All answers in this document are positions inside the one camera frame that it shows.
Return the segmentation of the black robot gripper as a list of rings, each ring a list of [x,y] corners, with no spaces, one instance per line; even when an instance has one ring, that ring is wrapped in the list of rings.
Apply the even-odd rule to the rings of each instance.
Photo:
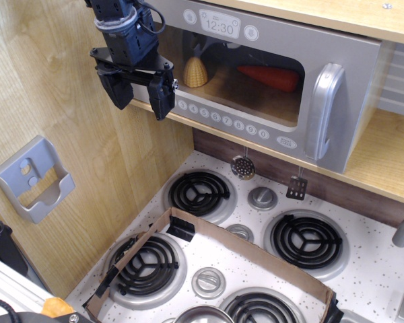
[[[152,5],[92,5],[94,25],[106,47],[93,49],[100,82],[114,105],[123,110],[134,98],[131,82],[122,72],[154,72],[148,85],[149,102],[156,120],[164,120],[175,106],[173,64],[158,54],[158,35],[164,16]]]

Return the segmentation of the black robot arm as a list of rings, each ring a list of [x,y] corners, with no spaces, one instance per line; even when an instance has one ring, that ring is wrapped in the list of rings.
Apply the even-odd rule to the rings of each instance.
[[[104,48],[93,48],[100,82],[119,109],[134,98],[133,85],[147,88],[149,103],[157,120],[164,120],[173,109],[178,82],[174,65],[158,53],[158,34],[152,12],[158,10],[145,1],[86,1],[93,9],[94,24],[104,37]]]

